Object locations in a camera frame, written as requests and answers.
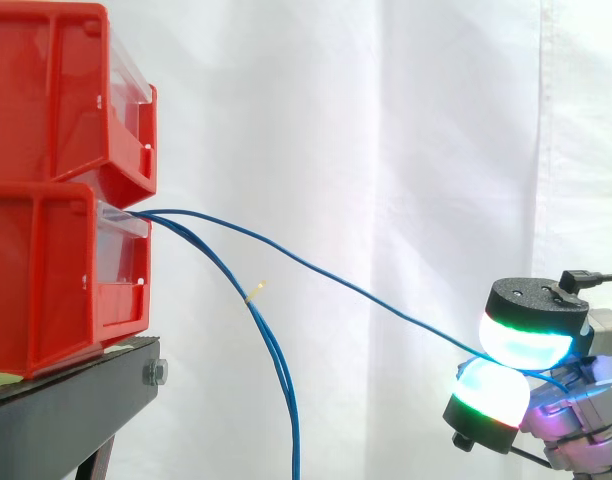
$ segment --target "robotic arm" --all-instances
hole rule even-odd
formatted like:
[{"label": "robotic arm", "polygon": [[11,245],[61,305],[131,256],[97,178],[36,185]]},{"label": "robotic arm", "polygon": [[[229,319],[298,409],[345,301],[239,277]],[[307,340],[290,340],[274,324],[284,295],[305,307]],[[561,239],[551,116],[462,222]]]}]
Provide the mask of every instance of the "robotic arm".
[{"label": "robotic arm", "polygon": [[[581,289],[606,281],[612,275],[566,271],[559,282],[515,278],[493,284],[480,328],[491,360],[517,369],[549,369],[568,392],[551,383],[533,389],[519,425],[498,421],[501,417],[490,413],[494,409],[483,415],[471,411],[457,401],[465,397],[454,394],[444,418],[456,430],[457,447],[470,451],[480,443],[508,453],[521,430],[544,441],[553,469],[571,471],[575,480],[612,480],[612,380],[598,381],[593,370],[598,357],[612,356],[612,310],[592,310],[578,297]],[[491,368],[506,369],[501,365]],[[463,372],[468,368],[462,366],[458,378]],[[503,403],[501,390],[499,382],[490,384],[486,401],[495,396],[493,403]]]}]

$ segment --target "bolt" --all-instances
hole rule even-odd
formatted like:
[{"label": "bolt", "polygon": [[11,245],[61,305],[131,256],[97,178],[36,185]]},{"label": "bolt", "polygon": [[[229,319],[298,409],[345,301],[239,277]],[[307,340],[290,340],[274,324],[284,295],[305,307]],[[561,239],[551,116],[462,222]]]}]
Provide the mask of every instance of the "bolt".
[{"label": "bolt", "polygon": [[168,379],[168,362],[159,358],[150,364],[150,384],[152,386],[164,385]]}]

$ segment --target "cable tie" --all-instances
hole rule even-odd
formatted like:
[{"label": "cable tie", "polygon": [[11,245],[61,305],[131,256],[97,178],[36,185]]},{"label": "cable tie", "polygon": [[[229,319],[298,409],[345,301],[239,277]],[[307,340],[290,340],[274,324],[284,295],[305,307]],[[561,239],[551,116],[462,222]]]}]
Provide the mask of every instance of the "cable tie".
[{"label": "cable tie", "polygon": [[250,292],[250,294],[246,297],[246,300],[244,300],[244,302],[246,302],[246,305],[248,305],[253,300],[253,298],[255,298],[255,295],[257,295],[259,291],[265,286],[266,286],[266,280],[262,280],[262,283],[257,285],[257,288],[253,290],[252,292]]}]

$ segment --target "white backdrop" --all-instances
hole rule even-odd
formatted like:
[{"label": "white backdrop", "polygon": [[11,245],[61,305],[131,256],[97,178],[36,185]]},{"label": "white backdrop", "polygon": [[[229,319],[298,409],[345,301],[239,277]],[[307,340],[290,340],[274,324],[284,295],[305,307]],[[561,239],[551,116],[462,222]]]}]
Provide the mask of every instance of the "white backdrop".
[{"label": "white backdrop", "polygon": [[[493,280],[612,272],[612,1],[106,3],[159,90],[145,206],[257,230],[474,346]],[[304,479],[569,478],[452,446],[441,415],[463,353],[184,221],[244,288],[267,281],[256,303],[295,381]],[[252,319],[201,254],[154,236],[149,333],[169,382],[117,436],[109,478],[289,479]]]}]

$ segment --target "stacked storage bins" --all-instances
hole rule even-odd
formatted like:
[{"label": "stacked storage bins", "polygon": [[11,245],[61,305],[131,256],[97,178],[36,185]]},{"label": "stacked storage bins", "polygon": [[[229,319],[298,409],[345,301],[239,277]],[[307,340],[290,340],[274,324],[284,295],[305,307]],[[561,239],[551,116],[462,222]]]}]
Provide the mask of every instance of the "stacked storage bins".
[{"label": "stacked storage bins", "polygon": [[156,98],[102,6],[0,3],[0,372],[148,327]]}]

